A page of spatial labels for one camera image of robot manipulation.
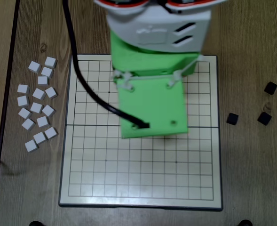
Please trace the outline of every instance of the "black cube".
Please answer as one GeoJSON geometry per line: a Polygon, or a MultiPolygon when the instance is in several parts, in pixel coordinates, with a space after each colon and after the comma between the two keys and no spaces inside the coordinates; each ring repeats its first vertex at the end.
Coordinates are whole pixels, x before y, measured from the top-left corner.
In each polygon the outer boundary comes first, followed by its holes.
{"type": "Polygon", "coordinates": [[[226,122],[235,126],[237,124],[237,120],[238,120],[238,115],[237,114],[229,113],[226,122]]]}
{"type": "Polygon", "coordinates": [[[275,90],[276,90],[276,88],[277,88],[277,84],[275,84],[275,83],[273,83],[273,82],[269,82],[268,84],[267,84],[267,86],[266,86],[266,88],[265,88],[265,92],[266,93],[269,93],[270,95],[273,95],[274,94],[274,92],[275,92],[275,90]]]}
{"type": "Polygon", "coordinates": [[[270,120],[272,119],[272,116],[268,113],[262,112],[257,121],[259,121],[261,124],[267,126],[270,120]]]}

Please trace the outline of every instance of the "black game piece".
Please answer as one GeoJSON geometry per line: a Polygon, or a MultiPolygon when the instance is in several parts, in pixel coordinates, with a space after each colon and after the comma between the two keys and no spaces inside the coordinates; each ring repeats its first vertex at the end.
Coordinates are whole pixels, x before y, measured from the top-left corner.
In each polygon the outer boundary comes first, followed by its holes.
{"type": "Polygon", "coordinates": [[[267,86],[266,86],[266,88],[265,88],[265,92],[266,93],[269,93],[270,95],[273,95],[274,94],[274,92],[275,92],[275,90],[276,90],[276,88],[277,88],[277,84],[275,84],[275,83],[273,83],[273,82],[269,82],[268,84],[267,84],[267,86]]]}
{"type": "Polygon", "coordinates": [[[253,226],[250,220],[242,220],[238,226],[253,226]]]}
{"type": "Polygon", "coordinates": [[[271,115],[269,115],[268,113],[262,112],[259,118],[257,119],[257,121],[267,126],[271,119],[272,119],[271,115]]]}
{"type": "Polygon", "coordinates": [[[238,115],[237,114],[229,113],[226,122],[235,126],[237,124],[237,120],[238,120],[238,115]]]}

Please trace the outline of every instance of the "black slot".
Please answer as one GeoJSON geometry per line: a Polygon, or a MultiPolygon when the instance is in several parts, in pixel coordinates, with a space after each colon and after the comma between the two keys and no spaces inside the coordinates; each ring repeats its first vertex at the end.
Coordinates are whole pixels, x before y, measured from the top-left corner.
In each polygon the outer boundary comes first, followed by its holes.
{"type": "Polygon", "coordinates": [[[185,28],[191,27],[193,25],[195,25],[196,23],[188,23],[186,25],[183,25],[182,27],[179,27],[175,32],[180,32],[182,30],[184,30],[185,28]]]}
{"type": "Polygon", "coordinates": [[[178,44],[179,42],[182,42],[182,41],[184,41],[184,40],[187,40],[187,39],[189,39],[189,38],[191,38],[191,37],[192,37],[191,35],[185,36],[185,37],[183,37],[183,38],[177,40],[176,42],[174,42],[174,44],[178,44]]]}

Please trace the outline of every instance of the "green plastic part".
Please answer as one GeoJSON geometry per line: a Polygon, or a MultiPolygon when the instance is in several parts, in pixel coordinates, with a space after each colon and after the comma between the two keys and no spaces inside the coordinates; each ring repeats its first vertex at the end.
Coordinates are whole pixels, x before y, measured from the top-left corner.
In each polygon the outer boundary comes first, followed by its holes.
{"type": "Polygon", "coordinates": [[[177,82],[172,88],[167,76],[130,80],[134,90],[118,88],[119,108],[150,124],[148,129],[138,129],[127,120],[121,120],[122,138],[146,137],[187,133],[187,112],[183,94],[183,83],[177,82]]]}
{"type": "MultiPolygon", "coordinates": [[[[196,60],[199,53],[166,53],[142,51],[121,40],[111,31],[112,65],[122,72],[131,72],[135,76],[154,76],[172,74],[196,60]]],[[[193,64],[182,75],[193,74],[193,64]]]]}

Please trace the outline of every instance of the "white game piece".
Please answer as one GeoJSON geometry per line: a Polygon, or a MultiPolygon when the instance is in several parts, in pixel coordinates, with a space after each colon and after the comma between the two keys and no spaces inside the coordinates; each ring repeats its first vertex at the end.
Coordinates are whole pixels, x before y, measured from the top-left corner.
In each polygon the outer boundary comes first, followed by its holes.
{"type": "Polygon", "coordinates": [[[55,131],[54,127],[47,129],[44,133],[48,139],[57,136],[57,132],[55,131]]]}
{"type": "Polygon", "coordinates": [[[27,119],[24,121],[24,123],[22,123],[22,127],[24,127],[26,130],[31,130],[34,125],[35,123],[30,119],[27,119]]]}
{"type": "Polygon", "coordinates": [[[35,139],[37,144],[41,144],[44,141],[46,141],[45,135],[42,132],[37,133],[36,135],[34,135],[34,139],[35,139]]]}
{"type": "Polygon", "coordinates": [[[54,71],[48,67],[43,67],[41,74],[49,78],[53,77],[54,71]]]}
{"type": "Polygon", "coordinates": [[[25,143],[25,147],[28,152],[34,151],[38,148],[34,140],[30,140],[29,142],[25,143]]]}
{"type": "Polygon", "coordinates": [[[34,61],[32,61],[30,63],[30,66],[29,66],[29,70],[30,71],[32,71],[34,73],[39,73],[40,69],[41,69],[41,65],[40,64],[38,64],[38,63],[36,63],[34,61]]]}
{"type": "Polygon", "coordinates": [[[37,123],[38,123],[38,126],[39,126],[39,127],[45,127],[45,126],[48,126],[48,125],[49,125],[46,116],[37,118],[37,123]]]}
{"type": "Polygon", "coordinates": [[[44,91],[42,91],[41,89],[36,88],[35,92],[33,93],[33,97],[39,99],[39,100],[43,100],[45,97],[46,93],[44,91]]]}
{"type": "Polygon", "coordinates": [[[48,57],[46,57],[46,61],[45,61],[44,65],[49,68],[55,68],[55,66],[57,65],[57,60],[55,58],[48,56],[48,57]]]}
{"type": "Polygon", "coordinates": [[[28,85],[22,85],[22,84],[19,84],[18,85],[18,90],[17,90],[18,93],[24,93],[24,94],[29,94],[30,92],[30,87],[28,85]]]}
{"type": "Polygon", "coordinates": [[[30,111],[36,112],[36,113],[41,113],[42,107],[43,107],[43,105],[33,102],[30,111]]]}
{"type": "Polygon", "coordinates": [[[47,116],[47,117],[51,117],[54,113],[55,113],[55,110],[49,106],[49,105],[46,105],[43,109],[42,109],[42,112],[47,116]]]}
{"type": "Polygon", "coordinates": [[[25,108],[21,108],[18,115],[20,115],[24,119],[28,119],[32,115],[32,113],[30,111],[26,110],[25,108]]]}
{"type": "Polygon", "coordinates": [[[29,98],[27,96],[17,97],[18,106],[25,107],[30,105],[29,98]]]}
{"type": "Polygon", "coordinates": [[[55,98],[58,94],[55,92],[55,89],[53,87],[48,88],[45,90],[46,94],[48,95],[49,98],[55,98]]]}
{"type": "Polygon", "coordinates": [[[39,76],[38,77],[38,85],[40,85],[40,86],[48,86],[48,77],[46,77],[46,76],[39,76]]]}

